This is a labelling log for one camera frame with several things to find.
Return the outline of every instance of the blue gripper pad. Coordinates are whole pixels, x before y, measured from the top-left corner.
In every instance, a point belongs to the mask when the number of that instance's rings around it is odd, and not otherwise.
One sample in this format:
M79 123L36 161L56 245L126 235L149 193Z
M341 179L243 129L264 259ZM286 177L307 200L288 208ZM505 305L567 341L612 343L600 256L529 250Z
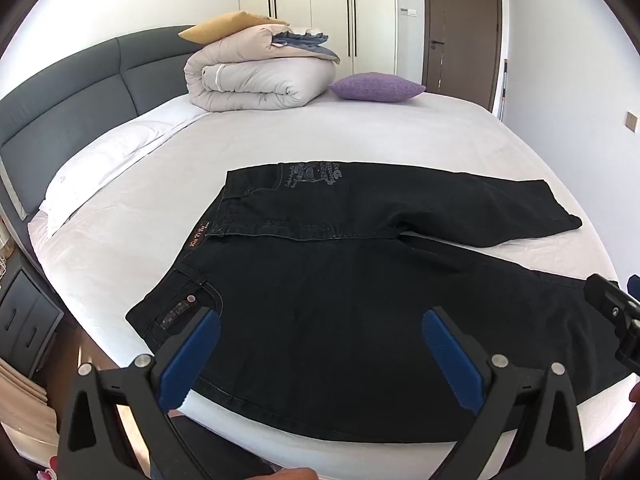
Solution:
M477 415L484 405L482 376L433 310L422 316L422 338L460 406Z
M158 405L166 413L179 408L220 338L220 317L211 310L176 352L159 381Z
M629 278L629 281L626 282L626 291L630 296L640 301L640 277L637 274L634 274Z

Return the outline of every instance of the brown door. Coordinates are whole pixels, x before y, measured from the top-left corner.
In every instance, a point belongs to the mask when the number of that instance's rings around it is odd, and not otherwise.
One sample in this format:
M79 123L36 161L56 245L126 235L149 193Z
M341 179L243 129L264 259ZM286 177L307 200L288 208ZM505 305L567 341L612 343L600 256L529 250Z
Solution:
M502 36L502 0L429 0L423 83L427 92L492 110Z

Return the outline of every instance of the white bed sheet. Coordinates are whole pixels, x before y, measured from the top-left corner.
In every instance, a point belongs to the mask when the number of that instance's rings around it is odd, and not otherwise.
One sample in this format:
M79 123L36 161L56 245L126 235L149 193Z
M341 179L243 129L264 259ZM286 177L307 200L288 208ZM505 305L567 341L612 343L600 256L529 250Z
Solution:
M546 180L581 229L480 250L524 267L584 279L615 279L592 224L566 187L522 140L484 108L423 94L404 104L338 101L330 92L303 108L211 114L179 132L99 191L50 239L46 216L30 223L42 267L89 336L120 366L148 347L125 320L164 276L228 170L302 160L387 162L527 180ZM580 405L584 445L593 447L628 415L635 376ZM442 444L326 442L248 420L191 392L181 407L232 442L282 466L322 478L428 478L450 451ZM483 477L496 471L503 435Z

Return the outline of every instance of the folded comforter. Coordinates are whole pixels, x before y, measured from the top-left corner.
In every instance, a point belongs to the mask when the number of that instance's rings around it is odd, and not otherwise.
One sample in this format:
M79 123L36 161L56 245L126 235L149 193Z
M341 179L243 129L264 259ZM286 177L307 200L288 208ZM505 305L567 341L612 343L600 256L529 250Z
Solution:
M319 96L334 78L333 62L315 57L206 66L198 106L210 112L295 108Z
M281 110L320 95L335 78L337 56L273 37L292 32L287 25L257 25L208 44L184 67L192 104L209 112Z

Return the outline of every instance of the purple pillow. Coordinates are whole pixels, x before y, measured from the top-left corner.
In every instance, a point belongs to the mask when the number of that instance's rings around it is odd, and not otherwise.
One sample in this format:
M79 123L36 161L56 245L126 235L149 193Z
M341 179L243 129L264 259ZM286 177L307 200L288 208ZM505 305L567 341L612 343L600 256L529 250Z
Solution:
M348 75L329 88L342 99L378 103L399 103L425 90L424 86L403 77L378 72Z

